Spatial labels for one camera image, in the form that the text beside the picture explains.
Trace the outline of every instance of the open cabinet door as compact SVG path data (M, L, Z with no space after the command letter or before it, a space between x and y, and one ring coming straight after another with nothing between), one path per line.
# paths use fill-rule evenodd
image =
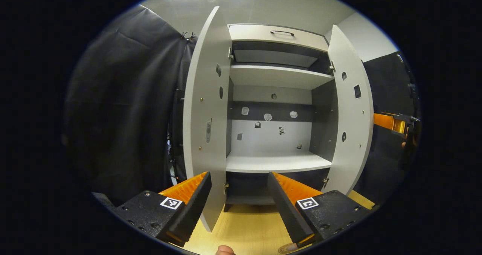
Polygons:
M365 166L373 133L373 99L362 60L339 27L333 25L328 56L338 97L338 136L329 181L323 192L353 189Z
M186 81L183 143L186 176L209 171L212 188L201 215L212 231L226 195L226 124L231 36L219 6L204 24L192 55Z

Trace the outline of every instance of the ceiling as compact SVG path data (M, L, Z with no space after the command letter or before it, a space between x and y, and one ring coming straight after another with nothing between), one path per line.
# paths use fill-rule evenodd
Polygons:
M215 6L220 6L227 24L283 25L322 35L355 12L338 0L146 0L141 4L189 35L199 35Z

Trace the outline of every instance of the wooden floor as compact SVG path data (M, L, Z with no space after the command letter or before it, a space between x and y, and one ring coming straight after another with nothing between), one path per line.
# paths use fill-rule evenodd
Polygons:
M358 193L349 197L366 208L373 206ZM291 238L275 205L233 205L228 212L221 212L212 232L198 221L184 249L215 255L219 245L227 245L237 255L279 255L278 249L288 243L292 243Z

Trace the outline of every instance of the white shelf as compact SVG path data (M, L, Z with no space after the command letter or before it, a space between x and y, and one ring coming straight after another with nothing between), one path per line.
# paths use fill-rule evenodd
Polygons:
M231 66L236 86L289 87L312 90L334 79L333 76L293 68L272 66Z
M329 168L331 162L308 151L263 152L251 156L231 152L226 158L226 171L240 173L284 173Z

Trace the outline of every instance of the drawer handle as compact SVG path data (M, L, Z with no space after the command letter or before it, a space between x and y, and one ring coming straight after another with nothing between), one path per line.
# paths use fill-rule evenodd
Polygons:
M294 37L294 34L292 32L286 32L286 31L278 31L278 30L272 30L271 33L274 34L274 32L285 32L287 34L290 34L292 37Z

